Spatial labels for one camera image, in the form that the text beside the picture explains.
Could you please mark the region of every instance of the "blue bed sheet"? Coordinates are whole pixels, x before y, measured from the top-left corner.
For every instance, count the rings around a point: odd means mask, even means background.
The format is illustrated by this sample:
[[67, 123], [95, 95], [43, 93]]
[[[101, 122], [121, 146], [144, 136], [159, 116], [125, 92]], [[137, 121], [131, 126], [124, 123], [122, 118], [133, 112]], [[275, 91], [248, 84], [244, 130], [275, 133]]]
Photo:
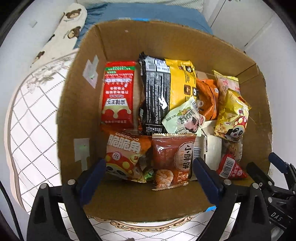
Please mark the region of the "blue bed sheet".
[[199, 11], [181, 6], [143, 3], [108, 3], [94, 4], [86, 10], [87, 18], [75, 47], [79, 46], [85, 33], [92, 25], [120, 18], [130, 18], [141, 21], [160, 20], [187, 25], [203, 32], [213, 34], [205, 17]]

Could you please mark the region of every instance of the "tape piece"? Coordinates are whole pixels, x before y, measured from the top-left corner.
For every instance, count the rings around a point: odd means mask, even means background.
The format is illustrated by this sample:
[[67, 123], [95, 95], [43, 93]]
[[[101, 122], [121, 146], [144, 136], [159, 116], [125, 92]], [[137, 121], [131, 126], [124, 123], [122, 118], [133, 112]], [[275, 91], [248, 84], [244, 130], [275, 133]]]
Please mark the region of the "tape piece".
[[89, 138], [74, 139], [75, 162], [81, 161], [81, 170], [87, 170], [87, 158], [89, 157]]
[[95, 89], [96, 88], [96, 82], [98, 80], [98, 73], [96, 72], [96, 68], [99, 64], [98, 56], [94, 56], [93, 62], [91, 62], [89, 59], [86, 62], [85, 69], [83, 71], [82, 76], [87, 80], [87, 82], [90, 83], [90, 85]]

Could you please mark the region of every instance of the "metal screw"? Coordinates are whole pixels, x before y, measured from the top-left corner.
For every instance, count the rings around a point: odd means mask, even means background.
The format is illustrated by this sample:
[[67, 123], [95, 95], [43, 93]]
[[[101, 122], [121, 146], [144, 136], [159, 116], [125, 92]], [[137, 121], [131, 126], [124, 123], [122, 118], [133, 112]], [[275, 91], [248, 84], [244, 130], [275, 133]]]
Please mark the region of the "metal screw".
[[46, 188], [46, 186], [47, 186], [47, 184], [46, 183], [43, 183], [43, 184], [40, 185], [40, 188], [41, 189], [44, 189], [44, 188]]
[[75, 184], [75, 180], [74, 180], [74, 179], [70, 179], [70, 180], [68, 181], [68, 185], [73, 185], [73, 184]]
[[252, 186], [253, 186], [253, 188], [255, 188], [255, 189], [258, 189], [258, 188], [259, 188], [259, 185], [258, 185], [257, 183], [253, 183]]
[[225, 179], [225, 180], [224, 180], [224, 184], [225, 184], [225, 185], [231, 185], [231, 181], [230, 181], [229, 179]]

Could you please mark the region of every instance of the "light green snack package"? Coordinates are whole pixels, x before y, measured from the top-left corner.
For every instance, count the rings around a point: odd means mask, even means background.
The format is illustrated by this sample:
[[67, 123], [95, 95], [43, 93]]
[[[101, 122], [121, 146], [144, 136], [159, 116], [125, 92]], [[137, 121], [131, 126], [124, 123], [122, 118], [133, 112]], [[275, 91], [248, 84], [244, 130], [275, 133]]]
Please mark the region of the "light green snack package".
[[205, 117], [198, 112], [193, 96], [184, 104], [172, 109], [163, 119], [162, 124], [170, 134], [196, 134], [201, 136]]

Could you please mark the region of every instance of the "white door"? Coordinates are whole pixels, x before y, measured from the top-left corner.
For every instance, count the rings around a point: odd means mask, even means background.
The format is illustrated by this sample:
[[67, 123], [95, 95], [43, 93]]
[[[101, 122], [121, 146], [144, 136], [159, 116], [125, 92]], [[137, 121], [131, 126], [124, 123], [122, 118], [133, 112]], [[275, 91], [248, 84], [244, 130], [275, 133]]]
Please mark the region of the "white door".
[[225, 0], [212, 30], [218, 38], [243, 50], [273, 14], [262, 0]]

